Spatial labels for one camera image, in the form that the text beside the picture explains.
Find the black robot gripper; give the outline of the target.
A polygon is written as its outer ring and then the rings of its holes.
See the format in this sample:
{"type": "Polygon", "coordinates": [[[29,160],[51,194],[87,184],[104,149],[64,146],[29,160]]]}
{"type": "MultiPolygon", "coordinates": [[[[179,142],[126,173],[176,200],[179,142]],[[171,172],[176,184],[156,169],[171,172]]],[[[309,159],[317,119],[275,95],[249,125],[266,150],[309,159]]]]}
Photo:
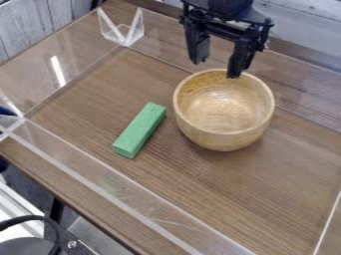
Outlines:
{"type": "Polygon", "coordinates": [[[254,9],[254,0],[179,1],[187,55],[195,65],[208,57],[208,34],[229,41],[241,37],[234,43],[226,74],[230,79],[237,79],[250,66],[255,50],[265,50],[273,20],[254,9]]]}

